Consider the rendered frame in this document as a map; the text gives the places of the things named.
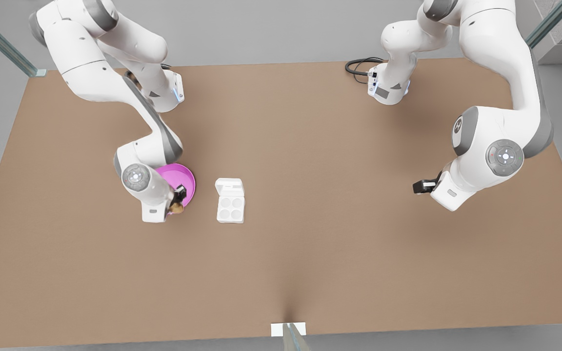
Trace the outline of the white egg box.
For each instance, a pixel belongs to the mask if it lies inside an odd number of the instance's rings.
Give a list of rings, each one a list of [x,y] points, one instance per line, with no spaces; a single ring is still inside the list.
[[[243,223],[245,192],[240,178],[218,178],[215,183],[219,201],[217,221],[220,223]]]

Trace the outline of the pink round plate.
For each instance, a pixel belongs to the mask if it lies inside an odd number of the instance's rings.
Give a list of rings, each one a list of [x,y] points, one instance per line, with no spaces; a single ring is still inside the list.
[[[185,187],[186,196],[181,204],[186,207],[196,191],[196,180],[193,173],[187,167],[178,163],[159,167],[156,171],[175,189],[179,186]]]

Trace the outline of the silver frame post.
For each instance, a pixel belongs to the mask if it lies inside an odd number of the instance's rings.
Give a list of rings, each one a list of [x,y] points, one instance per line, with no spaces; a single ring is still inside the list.
[[[532,0],[540,12],[541,21],[526,38],[534,49],[562,21],[562,0]]]
[[[281,337],[283,351],[312,351],[305,341],[306,323],[278,323],[270,325],[271,336]]]
[[[8,40],[0,33],[0,53],[7,57],[10,62],[18,67],[28,77],[44,77],[47,74],[46,69],[38,69],[35,67],[18,49],[16,49]]]

